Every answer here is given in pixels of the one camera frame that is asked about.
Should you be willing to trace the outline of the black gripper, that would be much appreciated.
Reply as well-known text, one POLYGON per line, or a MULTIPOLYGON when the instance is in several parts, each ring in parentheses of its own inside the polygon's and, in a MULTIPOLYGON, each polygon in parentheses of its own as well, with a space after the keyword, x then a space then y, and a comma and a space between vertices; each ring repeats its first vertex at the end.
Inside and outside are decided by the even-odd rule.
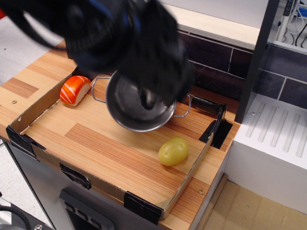
POLYGON ((146 110, 153 109, 155 95, 166 105, 182 100, 195 77, 175 18, 157 0, 137 1, 132 13, 135 37, 116 69, 141 89, 146 110))

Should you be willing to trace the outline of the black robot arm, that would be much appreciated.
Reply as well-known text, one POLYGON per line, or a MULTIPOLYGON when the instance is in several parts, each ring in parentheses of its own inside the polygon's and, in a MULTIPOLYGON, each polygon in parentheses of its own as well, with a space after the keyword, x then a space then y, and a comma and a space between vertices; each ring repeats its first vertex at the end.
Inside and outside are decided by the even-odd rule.
POLYGON ((157 0, 3 0, 0 7, 44 46, 50 43, 26 13, 63 37, 82 71, 118 71, 166 105, 182 100, 194 83, 177 22, 157 0))

